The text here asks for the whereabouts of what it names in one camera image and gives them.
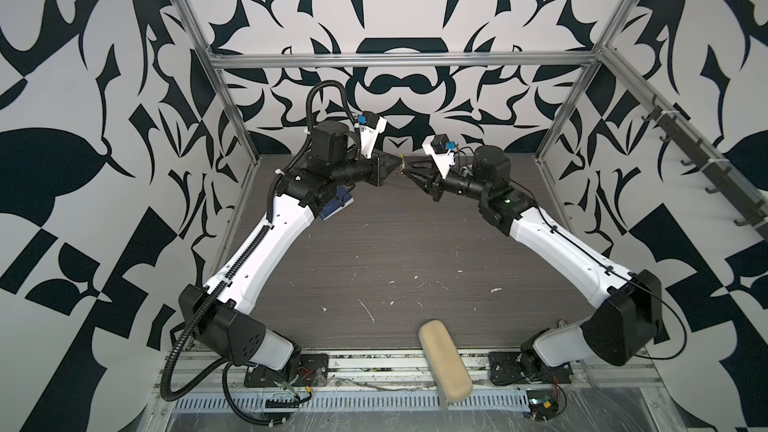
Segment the metal plate with keyrings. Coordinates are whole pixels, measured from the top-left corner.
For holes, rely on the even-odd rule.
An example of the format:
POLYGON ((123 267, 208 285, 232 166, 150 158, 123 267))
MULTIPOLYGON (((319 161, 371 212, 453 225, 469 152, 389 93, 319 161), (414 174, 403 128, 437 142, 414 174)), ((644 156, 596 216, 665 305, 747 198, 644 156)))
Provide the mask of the metal plate with keyrings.
POLYGON ((401 163, 400 163, 400 166, 399 166, 399 169, 398 169, 398 173, 400 175, 405 175, 405 174, 409 173, 410 169, 408 167, 408 163, 407 163, 406 157, 401 155, 400 156, 400 161, 401 161, 401 163))

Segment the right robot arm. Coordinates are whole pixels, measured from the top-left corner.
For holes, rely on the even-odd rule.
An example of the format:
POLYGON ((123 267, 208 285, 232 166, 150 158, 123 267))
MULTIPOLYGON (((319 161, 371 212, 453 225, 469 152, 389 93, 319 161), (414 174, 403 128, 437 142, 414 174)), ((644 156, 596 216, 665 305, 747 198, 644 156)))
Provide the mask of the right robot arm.
POLYGON ((452 143, 424 149, 426 156, 405 159, 403 175, 434 201, 446 193, 475 200, 487 223, 535 252, 594 309, 585 319, 533 337, 521 352, 524 376, 591 357, 622 366, 663 331, 660 280, 612 261, 558 224, 512 179, 500 148, 478 147, 471 165, 460 170, 452 143))

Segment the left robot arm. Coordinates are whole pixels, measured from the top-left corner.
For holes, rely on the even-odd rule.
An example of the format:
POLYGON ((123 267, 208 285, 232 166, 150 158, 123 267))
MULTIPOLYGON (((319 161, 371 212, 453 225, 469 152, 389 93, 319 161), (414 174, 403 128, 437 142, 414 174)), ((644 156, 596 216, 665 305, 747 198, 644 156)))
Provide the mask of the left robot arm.
POLYGON ((189 335, 226 362, 258 364, 274 371, 293 368, 299 347, 252 317, 270 275, 292 243, 337 202, 340 187, 381 185, 401 163, 376 149, 388 123, 363 114, 349 130, 322 122, 309 133, 306 151, 276 173, 266 212, 229 261, 204 285, 187 286, 179 297, 189 335))

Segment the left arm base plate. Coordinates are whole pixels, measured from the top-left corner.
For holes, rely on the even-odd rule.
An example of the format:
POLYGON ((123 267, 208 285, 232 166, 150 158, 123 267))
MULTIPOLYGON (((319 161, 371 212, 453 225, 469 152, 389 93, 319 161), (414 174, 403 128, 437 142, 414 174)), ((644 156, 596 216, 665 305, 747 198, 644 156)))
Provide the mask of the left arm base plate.
POLYGON ((244 379, 246 388, 266 388, 287 383, 291 386, 310 386, 316 379, 326 379, 329 355, 301 353, 291 358, 283 369, 273 370, 261 364, 249 363, 244 379))

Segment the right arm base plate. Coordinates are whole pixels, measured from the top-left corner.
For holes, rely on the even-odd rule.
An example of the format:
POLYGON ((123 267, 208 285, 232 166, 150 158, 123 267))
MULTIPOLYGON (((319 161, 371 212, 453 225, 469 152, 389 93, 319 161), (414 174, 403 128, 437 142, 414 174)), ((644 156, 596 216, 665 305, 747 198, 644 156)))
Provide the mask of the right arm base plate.
POLYGON ((495 386, 547 382, 563 373, 563 366, 548 366, 533 350, 493 351, 488 354, 489 380, 495 386))

